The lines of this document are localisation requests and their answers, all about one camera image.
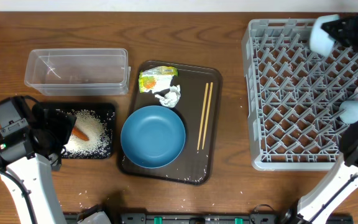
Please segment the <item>orange carrot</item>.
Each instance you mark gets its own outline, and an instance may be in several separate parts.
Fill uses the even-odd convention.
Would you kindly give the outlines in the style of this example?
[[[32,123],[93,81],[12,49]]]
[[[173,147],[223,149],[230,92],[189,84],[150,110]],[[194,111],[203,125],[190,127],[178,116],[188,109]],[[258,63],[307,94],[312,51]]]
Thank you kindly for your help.
[[[80,129],[78,129],[76,126],[72,129],[71,134],[76,136],[78,139],[82,141],[89,141],[89,137],[85,133],[83,133]]]

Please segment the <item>light blue bowl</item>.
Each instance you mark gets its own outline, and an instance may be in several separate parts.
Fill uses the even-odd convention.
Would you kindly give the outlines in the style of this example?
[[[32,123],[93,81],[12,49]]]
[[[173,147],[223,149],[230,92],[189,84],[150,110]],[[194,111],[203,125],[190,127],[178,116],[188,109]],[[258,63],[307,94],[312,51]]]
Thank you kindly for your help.
[[[339,19],[338,14],[330,16],[321,16],[315,20],[313,28],[311,30],[309,46],[312,52],[320,54],[324,57],[328,57],[334,47],[335,40],[332,39],[327,32],[325,32],[321,26],[326,22],[332,22]]]

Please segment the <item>pile of white rice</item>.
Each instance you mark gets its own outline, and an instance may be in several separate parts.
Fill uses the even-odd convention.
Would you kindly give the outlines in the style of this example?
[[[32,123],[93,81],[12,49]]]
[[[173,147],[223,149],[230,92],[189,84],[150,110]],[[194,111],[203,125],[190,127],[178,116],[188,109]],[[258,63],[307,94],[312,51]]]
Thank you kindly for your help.
[[[76,116],[75,127],[88,140],[72,134],[63,157],[67,159],[107,159],[113,152],[112,140],[114,131],[113,109],[96,110],[81,109],[67,110],[70,115]]]

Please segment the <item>light blue cup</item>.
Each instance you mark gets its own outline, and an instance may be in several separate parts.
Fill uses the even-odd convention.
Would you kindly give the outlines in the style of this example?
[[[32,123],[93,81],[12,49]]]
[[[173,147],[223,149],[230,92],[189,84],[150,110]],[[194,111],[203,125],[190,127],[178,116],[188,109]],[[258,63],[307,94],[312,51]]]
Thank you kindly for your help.
[[[358,121],[358,101],[344,101],[339,109],[342,111],[339,117],[343,123],[353,124]]]

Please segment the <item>dark blue plate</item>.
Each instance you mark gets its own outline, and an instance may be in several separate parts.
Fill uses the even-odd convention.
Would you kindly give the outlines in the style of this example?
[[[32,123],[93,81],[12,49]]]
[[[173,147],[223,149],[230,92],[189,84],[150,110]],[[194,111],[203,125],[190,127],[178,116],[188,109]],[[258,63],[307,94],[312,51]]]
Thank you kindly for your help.
[[[133,112],[121,131],[121,146],[134,164],[156,169],[173,162],[186,142],[183,121],[163,106],[146,106]]]

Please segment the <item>wooden chopstick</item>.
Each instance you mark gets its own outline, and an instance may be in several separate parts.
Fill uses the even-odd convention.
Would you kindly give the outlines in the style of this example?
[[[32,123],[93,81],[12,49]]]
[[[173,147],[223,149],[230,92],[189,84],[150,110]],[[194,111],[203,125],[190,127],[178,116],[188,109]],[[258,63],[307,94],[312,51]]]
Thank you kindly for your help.
[[[199,135],[198,135],[197,151],[199,151],[199,149],[200,149],[200,142],[201,142],[201,136],[202,136],[202,130],[203,130],[204,112],[205,112],[206,100],[207,100],[207,95],[208,95],[208,86],[209,86],[209,83],[206,83],[205,84],[205,89],[204,89],[203,107],[202,107],[202,110],[201,110],[201,119],[200,119],[200,128],[199,128]]]
[[[209,112],[211,107],[211,99],[213,93],[213,82],[209,84],[209,92],[208,92],[208,104],[205,111],[205,120],[204,120],[204,128],[203,128],[203,142],[202,142],[202,149],[204,149],[205,141],[206,141],[206,132],[208,129],[208,121],[209,121]]]

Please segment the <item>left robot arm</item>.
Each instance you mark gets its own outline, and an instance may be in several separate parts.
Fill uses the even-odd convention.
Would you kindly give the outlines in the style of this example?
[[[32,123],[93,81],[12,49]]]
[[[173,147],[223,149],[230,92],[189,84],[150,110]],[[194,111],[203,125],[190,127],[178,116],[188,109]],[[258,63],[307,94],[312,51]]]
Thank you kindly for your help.
[[[76,117],[29,108],[20,98],[0,102],[0,175],[21,223],[65,223],[53,186]]]

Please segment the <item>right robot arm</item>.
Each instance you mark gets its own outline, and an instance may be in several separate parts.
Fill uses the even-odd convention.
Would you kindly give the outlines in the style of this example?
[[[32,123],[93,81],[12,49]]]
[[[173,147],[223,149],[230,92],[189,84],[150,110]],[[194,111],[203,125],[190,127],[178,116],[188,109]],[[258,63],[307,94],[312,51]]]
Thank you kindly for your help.
[[[327,57],[336,42],[358,50],[358,14],[315,20],[309,39],[311,51]],[[337,161],[319,184],[280,218],[280,223],[326,223],[336,207],[358,188],[358,96],[343,102],[341,109],[342,120],[350,125],[341,138]]]

